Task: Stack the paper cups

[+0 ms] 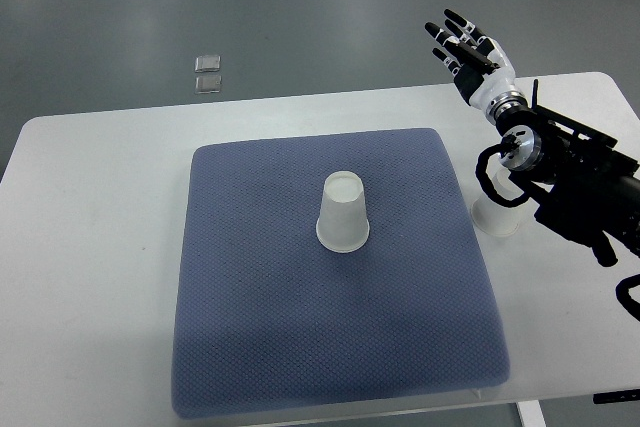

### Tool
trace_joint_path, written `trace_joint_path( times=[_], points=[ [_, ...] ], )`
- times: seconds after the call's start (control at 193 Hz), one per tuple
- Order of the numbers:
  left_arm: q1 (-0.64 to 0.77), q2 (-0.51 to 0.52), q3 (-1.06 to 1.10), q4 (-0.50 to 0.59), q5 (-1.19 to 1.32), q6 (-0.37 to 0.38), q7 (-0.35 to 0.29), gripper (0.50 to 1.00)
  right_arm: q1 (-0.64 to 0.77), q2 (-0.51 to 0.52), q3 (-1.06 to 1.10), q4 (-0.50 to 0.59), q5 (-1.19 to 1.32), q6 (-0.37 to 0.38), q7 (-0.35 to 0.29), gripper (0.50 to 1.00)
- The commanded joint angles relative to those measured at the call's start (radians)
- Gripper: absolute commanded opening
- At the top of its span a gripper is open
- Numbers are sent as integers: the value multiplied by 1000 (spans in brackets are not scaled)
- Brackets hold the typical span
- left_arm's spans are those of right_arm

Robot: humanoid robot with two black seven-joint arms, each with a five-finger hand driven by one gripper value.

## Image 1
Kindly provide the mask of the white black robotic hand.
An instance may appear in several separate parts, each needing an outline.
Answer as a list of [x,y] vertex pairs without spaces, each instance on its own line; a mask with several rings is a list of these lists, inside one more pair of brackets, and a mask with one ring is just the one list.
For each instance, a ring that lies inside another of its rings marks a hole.
[[510,107],[528,105],[515,84],[515,70],[500,44],[476,24],[447,9],[445,22],[425,24],[437,46],[433,55],[446,67],[462,99],[496,123]]

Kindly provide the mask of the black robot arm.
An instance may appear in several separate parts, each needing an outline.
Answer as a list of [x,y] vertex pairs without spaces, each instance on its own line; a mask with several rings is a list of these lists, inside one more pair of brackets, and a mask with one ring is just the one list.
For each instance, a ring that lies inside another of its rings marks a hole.
[[590,248],[611,267],[615,238],[639,254],[639,162],[617,152],[617,140],[578,121],[509,93],[490,105],[488,118],[502,136],[497,146],[509,179],[538,208],[535,220],[561,237]]

